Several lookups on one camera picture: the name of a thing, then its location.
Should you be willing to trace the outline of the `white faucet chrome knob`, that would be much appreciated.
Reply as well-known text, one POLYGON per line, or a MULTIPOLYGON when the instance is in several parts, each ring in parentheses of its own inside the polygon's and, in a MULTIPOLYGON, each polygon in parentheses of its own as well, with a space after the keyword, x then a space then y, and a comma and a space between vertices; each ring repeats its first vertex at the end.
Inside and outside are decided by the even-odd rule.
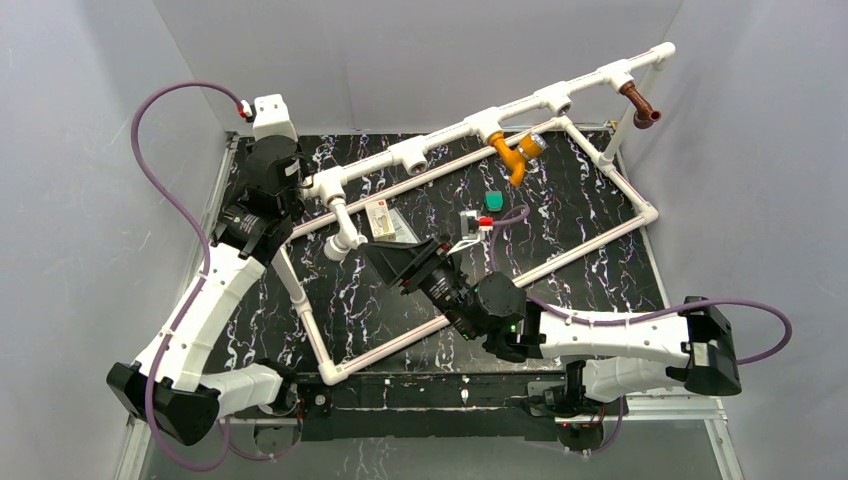
POLYGON ((341 197, 333 198, 328 208, 335 216, 338 224, 338 232, 325 242, 324 254, 335 262, 342 262, 352 251, 368 242, 368 239, 360 233, 347 211, 347 204, 341 197))

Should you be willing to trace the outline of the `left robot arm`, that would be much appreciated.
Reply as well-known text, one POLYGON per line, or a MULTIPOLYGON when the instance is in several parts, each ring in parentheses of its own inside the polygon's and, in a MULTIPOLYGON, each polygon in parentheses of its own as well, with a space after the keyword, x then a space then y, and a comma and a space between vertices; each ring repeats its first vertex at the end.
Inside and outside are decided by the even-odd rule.
POLYGON ((218 374, 204 367, 236 307, 304 214, 300 190, 313 171, 291 137, 271 135, 249 146, 236 193, 211 234, 211 264, 190 285, 198 294, 188 308, 174 311, 180 324, 166 323, 132 363, 117 362, 107 374, 107 385, 131 416, 152 419, 161 432, 191 446, 219 420, 243 410, 258 407, 275 416, 296 410, 294 373, 278 362, 261 359, 218 374))

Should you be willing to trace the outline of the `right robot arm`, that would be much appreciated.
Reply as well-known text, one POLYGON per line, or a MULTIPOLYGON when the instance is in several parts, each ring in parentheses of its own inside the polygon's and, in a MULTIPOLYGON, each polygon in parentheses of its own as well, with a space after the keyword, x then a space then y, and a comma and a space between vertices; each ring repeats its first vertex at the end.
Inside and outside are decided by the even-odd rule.
POLYGON ((470 284, 459 255, 435 238, 418 244, 375 242, 361 248, 388 286, 420 292, 466 340, 512 363, 573 357, 565 405, 590 413, 637 391, 682 387, 704 396, 742 391, 727 318, 704 300, 680 312, 568 313, 533 302, 501 272, 470 284))

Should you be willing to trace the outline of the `white PVC pipe frame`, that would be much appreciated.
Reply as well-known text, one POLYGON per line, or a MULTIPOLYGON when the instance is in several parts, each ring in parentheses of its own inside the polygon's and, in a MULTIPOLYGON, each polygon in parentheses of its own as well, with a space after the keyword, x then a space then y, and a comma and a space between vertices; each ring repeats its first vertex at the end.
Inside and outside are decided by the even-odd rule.
MULTIPOLYGON (((460 212, 481 208, 487 191, 501 191, 507 207, 527 205, 530 212, 495 244, 463 252, 462 268, 472 279, 495 262, 550 304, 618 313, 662 308, 644 235, 658 214, 625 178, 617 160, 620 133, 554 122, 544 139, 547 152, 519 187, 470 138, 436 148, 430 169, 414 178, 391 167, 354 179, 347 186, 353 221, 365 227, 364 204, 386 199, 419 239, 457 236, 460 212)), ((385 287, 360 256, 327 259, 323 245, 335 229, 329 213, 311 207, 288 252, 330 358, 349 364, 433 320, 437 310, 420 293, 402 296, 385 287)))

